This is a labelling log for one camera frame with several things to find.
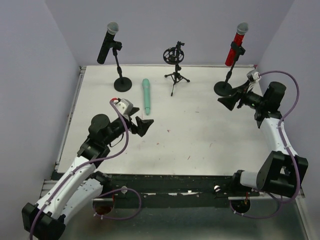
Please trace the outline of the tall black round-base stand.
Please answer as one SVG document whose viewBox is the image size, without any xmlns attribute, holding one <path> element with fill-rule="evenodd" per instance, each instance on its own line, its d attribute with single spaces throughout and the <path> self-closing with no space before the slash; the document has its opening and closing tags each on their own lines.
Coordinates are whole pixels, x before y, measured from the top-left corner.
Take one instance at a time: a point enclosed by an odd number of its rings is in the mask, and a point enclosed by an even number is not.
<svg viewBox="0 0 320 240">
<path fill-rule="evenodd" d="M 213 90 L 218 96 L 224 97 L 230 94 L 230 90 L 232 89 L 232 86 L 228 83 L 228 81 L 232 76 L 233 69 L 236 62 L 239 60 L 240 56 L 243 56 L 245 54 L 245 52 L 246 50 L 243 48 L 243 51 L 237 54 L 237 56 L 234 59 L 234 63 L 232 64 L 230 70 L 228 71 L 225 77 L 225 80 L 219 81 L 214 85 Z"/>
</svg>

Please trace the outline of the short black round-base stand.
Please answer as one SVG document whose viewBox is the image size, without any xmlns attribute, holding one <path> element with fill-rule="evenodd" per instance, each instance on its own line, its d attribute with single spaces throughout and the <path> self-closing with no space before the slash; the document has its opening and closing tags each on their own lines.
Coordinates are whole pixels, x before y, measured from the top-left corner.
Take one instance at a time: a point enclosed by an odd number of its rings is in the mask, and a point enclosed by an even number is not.
<svg viewBox="0 0 320 240">
<path fill-rule="evenodd" d="M 116 66 L 117 66 L 117 73 L 119 78 L 114 81 L 114 89 L 117 92 L 127 92 L 132 88 L 132 81 L 128 77 L 123 76 L 122 68 L 120 67 L 119 60 L 118 60 L 118 51 L 122 49 L 122 43 L 119 41 L 112 41 L 111 42 L 112 53 L 115 58 Z"/>
</svg>

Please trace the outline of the mint green microphone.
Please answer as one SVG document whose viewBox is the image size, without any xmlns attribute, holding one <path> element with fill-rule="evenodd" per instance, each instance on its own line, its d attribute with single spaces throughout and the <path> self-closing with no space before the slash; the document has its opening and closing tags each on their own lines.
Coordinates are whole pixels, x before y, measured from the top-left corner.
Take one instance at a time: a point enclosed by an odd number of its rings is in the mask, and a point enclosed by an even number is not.
<svg viewBox="0 0 320 240">
<path fill-rule="evenodd" d="M 142 80 L 142 89 L 143 89 L 143 102 L 145 114 L 148 116 L 151 113 L 151 89 L 150 81 L 147 78 Z"/>
</svg>

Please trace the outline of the red microphone grey grille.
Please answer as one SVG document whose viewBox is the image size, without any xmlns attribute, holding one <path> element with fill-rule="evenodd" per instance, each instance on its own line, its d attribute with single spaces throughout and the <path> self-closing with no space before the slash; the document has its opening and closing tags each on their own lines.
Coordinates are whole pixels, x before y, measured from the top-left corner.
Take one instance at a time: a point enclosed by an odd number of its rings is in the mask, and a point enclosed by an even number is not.
<svg viewBox="0 0 320 240">
<path fill-rule="evenodd" d="M 235 62 L 235 57 L 237 56 L 237 54 L 241 53 L 244 50 L 242 47 L 242 43 L 243 43 L 244 36 L 248 32 L 248 30 L 249 30 L 249 24 L 247 22 L 241 22 L 237 26 L 235 37 L 231 42 L 230 50 L 225 61 L 226 66 L 228 67 L 232 66 L 233 63 Z"/>
</svg>

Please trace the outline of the black tripod shock mount stand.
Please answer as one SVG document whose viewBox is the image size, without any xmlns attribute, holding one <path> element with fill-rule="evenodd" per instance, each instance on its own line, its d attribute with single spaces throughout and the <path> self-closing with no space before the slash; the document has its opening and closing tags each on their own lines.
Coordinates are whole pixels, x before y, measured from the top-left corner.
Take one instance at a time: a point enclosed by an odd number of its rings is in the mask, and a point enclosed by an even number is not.
<svg viewBox="0 0 320 240">
<path fill-rule="evenodd" d="M 180 71 L 182 70 L 180 63 L 184 60 L 185 54 L 182 50 L 182 46 L 184 46 L 185 43 L 181 41 L 177 41 L 176 45 L 174 47 L 170 47 L 166 49 L 163 53 L 163 60 L 168 65 L 174 65 L 174 72 L 171 74 L 165 74 L 164 77 L 171 77 L 173 84 L 172 84 L 172 90 L 170 96 L 172 97 L 174 94 L 174 88 L 177 83 L 179 83 L 181 80 L 185 80 L 187 83 L 190 82 L 189 79 L 185 78 L 180 74 Z"/>
</svg>

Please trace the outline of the black microphone silver grille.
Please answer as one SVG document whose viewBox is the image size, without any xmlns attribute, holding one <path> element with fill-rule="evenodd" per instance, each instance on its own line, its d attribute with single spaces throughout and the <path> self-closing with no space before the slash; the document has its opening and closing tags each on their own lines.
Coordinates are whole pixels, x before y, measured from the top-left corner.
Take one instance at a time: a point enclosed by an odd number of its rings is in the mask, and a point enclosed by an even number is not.
<svg viewBox="0 0 320 240">
<path fill-rule="evenodd" d="M 97 63 L 103 65 L 106 61 L 107 55 L 110 48 L 112 47 L 116 33 L 119 31 L 118 23 L 112 21 L 107 24 L 107 31 L 102 42 L 98 57 Z"/>
</svg>

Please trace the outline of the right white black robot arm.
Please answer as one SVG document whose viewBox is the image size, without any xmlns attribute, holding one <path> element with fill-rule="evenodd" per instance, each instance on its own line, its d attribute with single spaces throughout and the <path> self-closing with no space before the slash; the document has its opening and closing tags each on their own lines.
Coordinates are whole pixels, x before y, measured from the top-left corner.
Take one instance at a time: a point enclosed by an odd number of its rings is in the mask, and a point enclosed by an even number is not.
<svg viewBox="0 0 320 240">
<path fill-rule="evenodd" d="M 273 81 L 264 95 L 249 88 L 249 83 L 236 87 L 232 94 L 218 98 L 228 110 L 243 105 L 255 110 L 254 119 L 263 133 L 270 154 L 258 172 L 238 170 L 234 177 L 238 185 L 295 198 L 308 169 L 308 161 L 293 149 L 279 111 L 286 86 Z"/>
</svg>

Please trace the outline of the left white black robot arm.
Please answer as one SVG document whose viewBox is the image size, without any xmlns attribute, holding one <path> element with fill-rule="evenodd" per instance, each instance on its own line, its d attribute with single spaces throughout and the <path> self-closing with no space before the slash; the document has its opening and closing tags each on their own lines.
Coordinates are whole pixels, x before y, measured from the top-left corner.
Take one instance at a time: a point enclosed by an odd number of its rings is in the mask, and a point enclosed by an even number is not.
<svg viewBox="0 0 320 240">
<path fill-rule="evenodd" d="M 107 177 L 97 170 L 101 162 L 119 156 L 109 155 L 111 143 L 120 136 L 129 134 L 143 137 L 154 123 L 152 119 L 131 115 L 139 108 L 118 102 L 112 105 L 118 117 L 110 121 L 105 114 L 95 115 L 88 128 L 88 136 L 80 146 L 70 167 L 58 182 L 35 204 L 27 203 L 22 208 L 24 229 L 29 239 L 58 240 L 70 220 L 93 198 L 103 193 Z"/>
</svg>

